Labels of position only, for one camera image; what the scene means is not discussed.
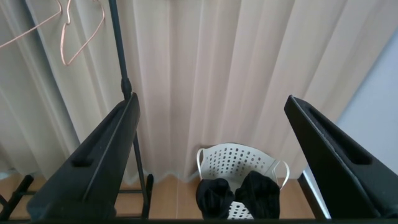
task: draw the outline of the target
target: wooden floor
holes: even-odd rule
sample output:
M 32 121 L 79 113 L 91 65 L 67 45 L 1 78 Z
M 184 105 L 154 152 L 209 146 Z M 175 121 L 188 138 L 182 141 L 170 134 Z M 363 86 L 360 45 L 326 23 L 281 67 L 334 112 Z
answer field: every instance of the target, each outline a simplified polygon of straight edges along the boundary
M 19 185 L 22 176 L 13 175 L 0 180 L 0 194 L 7 200 Z M 149 218 L 151 219 L 187 219 L 201 218 L 197 207 L 195 192 L 199 178 L 185 183 L 174 176 L 154 184 Z M 42 177 L 36 177 L 29 190 L 39 190 L 45 183 Z M 121 189 L 139 189 L 139 184 L 133 186 L 122 184 Z M 12 213 L 10 219 L 29 218 L 26 212 L 26 203 L 32 196 L 24 196 Z M 289 180 L 280 193 L 280 218 L 314 218 L 310 206 L 296 180 Z M 142 209 L 141 194 L 119 194 L 115 208 L 118 216 L 139 215 Z

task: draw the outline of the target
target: laundry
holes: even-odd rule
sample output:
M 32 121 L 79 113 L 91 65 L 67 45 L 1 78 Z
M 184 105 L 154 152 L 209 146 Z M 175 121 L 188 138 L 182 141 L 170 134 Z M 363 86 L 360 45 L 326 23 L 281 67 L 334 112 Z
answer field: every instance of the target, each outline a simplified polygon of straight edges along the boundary
M 204 219 L 227 219 L 234 200 L 225 179 L 202 180 L 197 188 L 197 204 Z
M 242 202 L 253 218 L 279 218 L 279 186 L 256 171 L 244 178 L 235 191 L 235 201 Z

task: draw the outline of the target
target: clothes hanger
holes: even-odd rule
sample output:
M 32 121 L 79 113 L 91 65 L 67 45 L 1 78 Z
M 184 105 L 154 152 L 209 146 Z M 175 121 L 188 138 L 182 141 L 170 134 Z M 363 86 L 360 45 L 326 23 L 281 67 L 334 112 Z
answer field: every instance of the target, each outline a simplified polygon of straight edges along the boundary
M 101 24 L 102 24 L 102 23 L 104 22 L 104 20 L 105 20 L 105 11 L 104 11 L 104 7 L 102 6 L 102 4 L 101 4 L 101 2 L 100 2 L 99 0 L 93 0 L 93 1 L 98 2 L 98 3 L 100 4 L 100 6 L 101 6 L 101 9 L 102 9 L 102 19 L 101 19 L 101 22 L 99 22 L 98 27 L 97 27 L 97 29 L 94 31 L 93 35 L 91 35 L 91 37 L 80 47 L 80 49 L 74 54 L 74 56 L 69 60 L 69 62 L 66 62 L 66 61 L 65 61 L 65 56 L 64 56 L 64 53 L 63 53 L 63 42 L 64 42 L 64 40 L 65 40 L 65 32 L 66 32 L 67 26 L 70 25 L 70 13 L 69 13 L 69 10 L 70 10 L 70 2 L 71 2 L 71 1 L 72 1 L 72 0 L 69 0 L 69 1 L 68 1 L 68 4 L 67 4 L 67 17 L 68 17 L 68 21 L 67 21 L 66 23 L 64 23 L 64 25 L 63 25 L 63 27 L 62 27 L 62 33 L 61 33 L 61 46 L 60 46 L 60 50 L 61 50 L 61 59 L 62 59 L 62 63 L 63 63 L 64 65 L 66 65 L 66 66 L 70 65 L 70 64 L 74 61 L 74 59 L 81 53 L 81 51 L 87 46 L 87 44 L 93 39 L 93 37 L 96 35 L 96 33 L 98 32 L 98 30 L 100 29 Z
M 45 24 L 46 22 L 50 21 L 50 20 L 51 20 L 52 18 L 54 18 L 55 16 L 61 14 L 61 12 L 62 12 L 62 6 L 61 6 L 61 3 L 60 3 L 59 0 L 57 0 L 57 2 L 58 2 L 58 7 L 59 7 L 59 11 L 58 11 L 57 13 L 55 13 L 55 14 L 52 15 L 52 16 L 50 16 L 49 18 L 47 18 L 47 19 L 44 20 L 43 22 L 37 24 L 35 27 L 33 27 L 33 28 L 29 29 L 28 31 L 24 32 L 23 34 L 21 34 L 21 35 L 15 37 L 15 38 L 13 38 L 12 40 L 7 41 L 6 43 L 4 43 L 4 44 L 2 44 L 2 45 L 0 45 L 0 49 L 3 48 L 3 47 L 5 47 L 5 46 L 7 46 L 7 45 L 9 45 L 9 44 L 11 44 L 11 43 L 13 43 L 13 42 L 16 41 L 16 40 L 22 38 L 23 36 L 27 35 L 28 33 L 32 32 L 33 30 L 36 30 L 36 29 L 39 28 L 41 25 L 43 25 L 43 24 Z

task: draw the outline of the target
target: perforated basket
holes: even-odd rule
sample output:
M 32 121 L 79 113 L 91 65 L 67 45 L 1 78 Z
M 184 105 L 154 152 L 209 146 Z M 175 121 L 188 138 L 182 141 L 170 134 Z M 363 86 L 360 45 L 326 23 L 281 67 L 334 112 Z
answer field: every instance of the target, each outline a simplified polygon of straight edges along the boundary
M 203 153 L 202 162 L 200 162 L 201 153 Z M 275 183 L 278 183 L 275 169 L 279 162 L 281 161 L 268 156 L 260 150 L 233 143 L 219 144 L 208 149 L 199 149 L 197 154 L 200 178 L 210 180 L 224 178 L 228 181 L 234 193 L 252 170 L 268 176 Z M 286 162 L 282 162 L 286 167 L 286 178 L 280 189 L 286 184 L 290 174 L 288 165 Z M 253 219 L 253 216 L 243 203 L 232 202 L 229 207 L 228 219 Z

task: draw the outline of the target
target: black baseboard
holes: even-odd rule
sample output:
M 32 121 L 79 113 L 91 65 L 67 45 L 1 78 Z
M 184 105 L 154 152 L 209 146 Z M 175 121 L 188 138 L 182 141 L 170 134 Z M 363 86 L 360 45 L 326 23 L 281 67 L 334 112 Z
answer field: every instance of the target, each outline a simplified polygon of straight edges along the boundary
M 326 220 L 325 214 L 323 213 L 321 206 L 317 201 L 317 198 L 312 192 L 310 185 L 308 184 L 306 178 L 304 177 L 304 174 L 302 174 L 298 178 L 298 183 L 300 184 L 301 189 L 303 190 L 305 198 L 307 199 L 308 204 L 310 205 L 312 213 L 315 216 L 315 218 L 317 220 Z

